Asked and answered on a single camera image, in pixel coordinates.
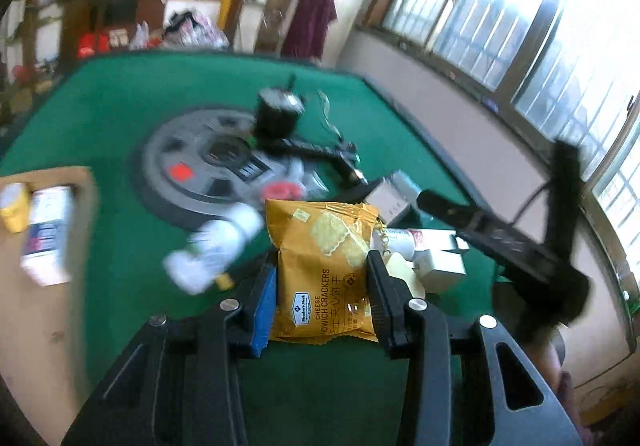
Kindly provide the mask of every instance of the red object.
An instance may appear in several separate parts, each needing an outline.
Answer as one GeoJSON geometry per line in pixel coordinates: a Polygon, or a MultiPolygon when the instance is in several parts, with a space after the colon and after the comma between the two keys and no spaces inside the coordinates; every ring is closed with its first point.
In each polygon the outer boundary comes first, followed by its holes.
{"type": "Polygon", "coordinates": [[[169,166],[167,170],[169,174],[178,182],[184,182],[194,177],[193,170],[184,162],[178,162],[173,166],[169,166]]]}
{"type": "Polygon", "coordinates": [[[272,182],[267,184],[260,194],[262,200],[298,201],[305,194],[302,186],[295,182],[272,182]]]}
{"type": "Polygon", "coordinates": [[[30,79],[31,72],[21,64],[16,64],[11,70],[12,76],[18,81],[18,84],[26,84],[30,79]]]}
{"type": "Polygon", "coordinates": [[[100,34],[97,37],[98,47],[96,50],[96,35],[93,32],[88,32],[80,36],[78,40],[78,57],[86,58],[93,56],[97,52],[109,52],[109,37],[105,34],[100,34]]]}
{"type": "Polygon", "coordinates": [[[337,18],[334,0],[299,0],[282,45],[282,55],[321,59],[329,24],[337,18]]]}

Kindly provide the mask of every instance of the white box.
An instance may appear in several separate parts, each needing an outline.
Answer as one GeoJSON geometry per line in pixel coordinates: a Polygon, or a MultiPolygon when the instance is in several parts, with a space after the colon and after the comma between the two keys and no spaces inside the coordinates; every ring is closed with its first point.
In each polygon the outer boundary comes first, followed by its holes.
{"type": "Polygon", "coordinates": [[[442,294],[466,278],[462,256],[449,251],[417,252],[414,269],[424,290],[442,294]]]}
{"type": "Polygon", "coordinates": [[[20,266],[41,286],[70,280],[65,252],[72,210],[73,193],[69,186],[33,193],[20,266]]]}
{"type": "Polygon", "coordinates": [[[469,249],[469,244],[455,231],[447,229],[408,229],[415,240],[416,251],[435,249],[438,251],[450,251],[464,254],[469,249]]]}

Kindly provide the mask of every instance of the yellow container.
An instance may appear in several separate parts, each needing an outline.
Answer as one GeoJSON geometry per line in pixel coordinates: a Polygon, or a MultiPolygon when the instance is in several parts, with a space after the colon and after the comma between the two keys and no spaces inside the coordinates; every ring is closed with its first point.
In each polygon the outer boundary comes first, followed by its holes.
{"type": "Polygon", "coordinates": [[[5,186],[0,195],[0,214],[4,225],[12,233],[21,233],[29,225],[29,193],[24,184],[14,182],[5,186]]]}

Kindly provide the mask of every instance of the purple cloth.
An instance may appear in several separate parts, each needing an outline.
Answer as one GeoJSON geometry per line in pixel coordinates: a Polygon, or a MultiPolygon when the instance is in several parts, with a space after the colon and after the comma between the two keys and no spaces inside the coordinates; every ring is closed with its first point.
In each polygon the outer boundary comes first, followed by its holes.
{"type": "Polygon", "coordinates": [[[299,0],[281,54],[321,59],[329,24],[336,19],[334,0],[299,0]]]}

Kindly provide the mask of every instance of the wooden cabinet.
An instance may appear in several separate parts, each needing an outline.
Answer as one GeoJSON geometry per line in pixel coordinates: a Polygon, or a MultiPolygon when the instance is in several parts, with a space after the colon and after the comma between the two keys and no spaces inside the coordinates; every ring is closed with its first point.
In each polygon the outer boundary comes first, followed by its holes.
{"type": "Polygon", "coordinates": [[[58,68],[66,72],[78,59],[78,42],[87,33],[109,35],[125,29],[129,40],[136,24],[146,21],[149,31],[162,27],[166,0],[75,0],[63,9],[58,68]]]}

